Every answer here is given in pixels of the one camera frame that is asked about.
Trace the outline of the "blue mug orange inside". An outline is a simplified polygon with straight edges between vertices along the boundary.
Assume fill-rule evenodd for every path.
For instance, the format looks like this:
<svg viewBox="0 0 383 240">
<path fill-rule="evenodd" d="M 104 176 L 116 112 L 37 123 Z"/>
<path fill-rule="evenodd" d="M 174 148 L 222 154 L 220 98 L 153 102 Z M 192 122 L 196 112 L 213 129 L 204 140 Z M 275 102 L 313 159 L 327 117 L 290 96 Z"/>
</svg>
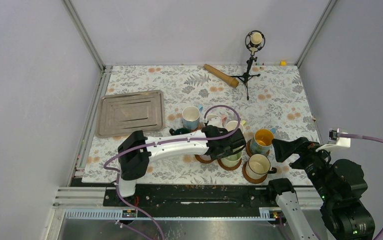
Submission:
<svg viewBox="0 0 383 240">
<path fill-rule="evenodd" d="M 272 141 L 275 138 L 275 132 L 275 128 L 259 129 L 254 134 L 249 143 L 249 151 L 251 152 L 251 154 L 266 155 L 271 149 Z"/>
</svg>

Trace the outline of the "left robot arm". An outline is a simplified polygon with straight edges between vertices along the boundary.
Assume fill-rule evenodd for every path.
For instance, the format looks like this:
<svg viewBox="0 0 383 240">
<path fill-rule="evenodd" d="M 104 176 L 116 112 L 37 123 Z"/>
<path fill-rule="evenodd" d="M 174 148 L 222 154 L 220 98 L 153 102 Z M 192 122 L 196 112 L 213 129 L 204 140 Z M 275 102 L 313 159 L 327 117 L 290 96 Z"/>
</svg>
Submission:
<svg viewBox="0 0 383 240">
<path fill-rule="evenodd" d="M 183 155 L 206 155 L 218 160 L 237 154 L 246 143 L 241 129 L 228 131 L 213 125 L 168 137 L 150 137 L 135 131 L 117 148 L 115 199 L 124 206 L 134 201 L 137 180 L 146 174 L 151 161 Z"/>
</svg>

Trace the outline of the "light cork coaster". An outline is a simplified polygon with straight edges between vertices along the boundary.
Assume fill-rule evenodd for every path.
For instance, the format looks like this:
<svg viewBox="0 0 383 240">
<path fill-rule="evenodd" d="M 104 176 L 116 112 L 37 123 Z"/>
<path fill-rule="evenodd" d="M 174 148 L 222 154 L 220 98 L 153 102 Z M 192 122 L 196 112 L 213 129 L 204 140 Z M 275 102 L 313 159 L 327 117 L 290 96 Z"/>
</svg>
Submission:
<svg viewBox="0 0 383 240">
<path fill-rule="evenodd" d="M 197 130 L 201 130 L 201 129 L 202 129 L 202 127 L 203 127 L 203 123 L 202 123 L 202 122 L 200 122 L 200 123 L 198 124 L 198 127 L 197 127 L 197 128 L 195 128 L 195 129 L 193 129 L 193 130 L 192 130 L 192 132 L 195 132 L 195 131 L 197 131 Z"/>
</svg>

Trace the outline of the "pink mug white inside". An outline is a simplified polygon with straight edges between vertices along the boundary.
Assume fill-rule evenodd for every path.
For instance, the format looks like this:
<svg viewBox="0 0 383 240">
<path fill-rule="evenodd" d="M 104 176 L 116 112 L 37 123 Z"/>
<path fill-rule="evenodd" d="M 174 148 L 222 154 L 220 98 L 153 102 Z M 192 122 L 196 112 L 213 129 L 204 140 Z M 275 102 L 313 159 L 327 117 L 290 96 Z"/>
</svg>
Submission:
<svg viewBox="0 0 383 240">
<path fill-rule="evenodd" d="M 213 119 L 213 118 L 219 118 L 222 125 L 224 125 L 226 120 L 227 120 L 226 115 L 217 115 L 217 114 L 213 114 L 213 113 L 208 114 L 206 116 L 205 120 L 206 120 L 206 122 L 210 122 L 211 119 Z"/>
</svg>

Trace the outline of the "dark green mug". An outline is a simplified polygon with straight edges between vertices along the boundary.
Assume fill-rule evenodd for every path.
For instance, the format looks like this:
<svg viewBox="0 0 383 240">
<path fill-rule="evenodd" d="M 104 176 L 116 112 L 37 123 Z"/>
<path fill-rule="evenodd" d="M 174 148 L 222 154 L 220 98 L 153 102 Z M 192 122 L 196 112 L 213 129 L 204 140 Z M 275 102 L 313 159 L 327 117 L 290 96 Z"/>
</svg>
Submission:
<svg viewBox="0 0 383 240">
<path fill-rule="evenodd" d="M 189 134 L 191 133 L 191 131 L 187 128 L 178 128 L 178 129 L 173 129 L 173 128 L 170 128 L 169 131 L 171 136 L 178 136 L 178 135 L 184 135 L 184 134 Z"/>
</svg>

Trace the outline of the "dark scuffed brown coaster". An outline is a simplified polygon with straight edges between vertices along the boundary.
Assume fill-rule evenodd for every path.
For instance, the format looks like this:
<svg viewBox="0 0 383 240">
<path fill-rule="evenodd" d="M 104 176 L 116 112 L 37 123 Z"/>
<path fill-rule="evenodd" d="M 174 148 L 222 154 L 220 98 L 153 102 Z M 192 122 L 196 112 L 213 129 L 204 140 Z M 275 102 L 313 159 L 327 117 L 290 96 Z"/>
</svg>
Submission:
<svg viewBox="0 0 383 240">
<path fill-rule="evenodd" d="M 254 154 L 251 152 L 250 146 L 251 146 L 251 140 L 249 140 L 249 141 L 246 143 L 245 151 L 246 151 L 246 153 L 247 153 L 247 155 L 248 155 L 249 157 L 252 157 Z M 264 156 L 265 156 L 265 157 L 268 157 L 269 154 L 270 154 L 270 150 L 268 150 L 268 151 L 264 154 Z"/>
</svg>

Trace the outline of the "light green mug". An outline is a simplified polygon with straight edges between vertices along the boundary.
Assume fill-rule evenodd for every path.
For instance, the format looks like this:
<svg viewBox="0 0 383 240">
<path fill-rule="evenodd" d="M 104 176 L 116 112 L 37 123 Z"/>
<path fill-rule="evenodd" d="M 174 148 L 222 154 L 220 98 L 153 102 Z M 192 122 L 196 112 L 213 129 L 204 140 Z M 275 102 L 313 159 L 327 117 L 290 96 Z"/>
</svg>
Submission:
<svg viewBox="0 0 383 240">
<path fill-rule="evenodd" d="M 227 168 L 234 168 L 237 164 L 240 163 L 241 159 L 242 159 L 242 151 L 236 154 L 224 157 L 220 160 L 220 162 L 223 166 Z"/>
</svg>

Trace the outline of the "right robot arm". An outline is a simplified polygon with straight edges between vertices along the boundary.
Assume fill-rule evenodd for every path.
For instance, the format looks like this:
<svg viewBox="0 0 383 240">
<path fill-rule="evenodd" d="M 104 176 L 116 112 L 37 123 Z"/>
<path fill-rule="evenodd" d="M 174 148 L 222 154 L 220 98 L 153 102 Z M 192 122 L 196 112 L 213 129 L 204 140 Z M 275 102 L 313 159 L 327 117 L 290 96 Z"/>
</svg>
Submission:
<svg viewBox="0 0 383 240">
<path fill-rule="evenodd" d="M 331 163 L 331 152 L 350 144 L 321 145 L 305 137 L 293 141 L 274 138 L 271 142 L 278 163 L 293 154 L 299 156 L 289 166 L 305 171 L 323 201 L 320 212 L 324 225 L 337 240 L 373 239 L 374 219 L 360 201 L 368 189 L 361 165 L 344 158 Z"/>
</svg>

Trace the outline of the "light blue mug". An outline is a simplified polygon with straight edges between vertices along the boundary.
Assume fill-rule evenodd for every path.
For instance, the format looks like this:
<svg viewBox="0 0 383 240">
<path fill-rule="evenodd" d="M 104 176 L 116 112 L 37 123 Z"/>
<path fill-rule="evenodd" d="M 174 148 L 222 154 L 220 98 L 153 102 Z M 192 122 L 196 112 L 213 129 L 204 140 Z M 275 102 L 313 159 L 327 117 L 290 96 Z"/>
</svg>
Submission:
<svg viewBox="0 0 383 240">
<path fill-rule="evenodd" d="M 202 105 L 187 106 L 182 111 L 182 124 L 188 130 L 195 130 L 200 125 L 200 117 L 203 110 Z"/>
</svg>

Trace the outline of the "yellow-green mug white inside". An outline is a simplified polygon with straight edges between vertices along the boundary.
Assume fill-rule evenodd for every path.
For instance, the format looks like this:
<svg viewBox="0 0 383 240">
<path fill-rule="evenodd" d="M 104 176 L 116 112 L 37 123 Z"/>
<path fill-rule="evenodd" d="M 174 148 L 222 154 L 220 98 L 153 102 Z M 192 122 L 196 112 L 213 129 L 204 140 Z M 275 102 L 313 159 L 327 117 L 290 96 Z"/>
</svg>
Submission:
<svg viewBox="0 0 383 240">
<path fill-rule="evenodd" d="M 240 131 L 244 134 L 245 133 L 245 128 L 244 128 L 244 125 L 246 124 L 246 121 L 245 120 L 242 120 L 239 124 L 239 122 L 237 120 L 231 120 L 229 122 L 227 122 L 224 126 L 224 128 L 227 130 L 227 131 L 233 131 L 237 125 L 239 125 L 239 129 Z"/>
</svg>

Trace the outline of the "beige mug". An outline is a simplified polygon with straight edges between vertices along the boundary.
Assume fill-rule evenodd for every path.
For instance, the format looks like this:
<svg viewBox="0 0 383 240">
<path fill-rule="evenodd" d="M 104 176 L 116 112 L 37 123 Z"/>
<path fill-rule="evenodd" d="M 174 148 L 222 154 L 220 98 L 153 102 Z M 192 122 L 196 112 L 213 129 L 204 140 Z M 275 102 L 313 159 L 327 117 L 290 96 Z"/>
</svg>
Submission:
<svg viewBox="0 0 383 240">
<path fill-rule="evenodd" d="M 246 162 L 244 167 L 244 176 L 252 181 L 259 182 L 266 179 L 269 174 L 276 174 L 277 168 L 271 166 L 269 159 L 262 154 L 254 154 Z"/>
</svg>

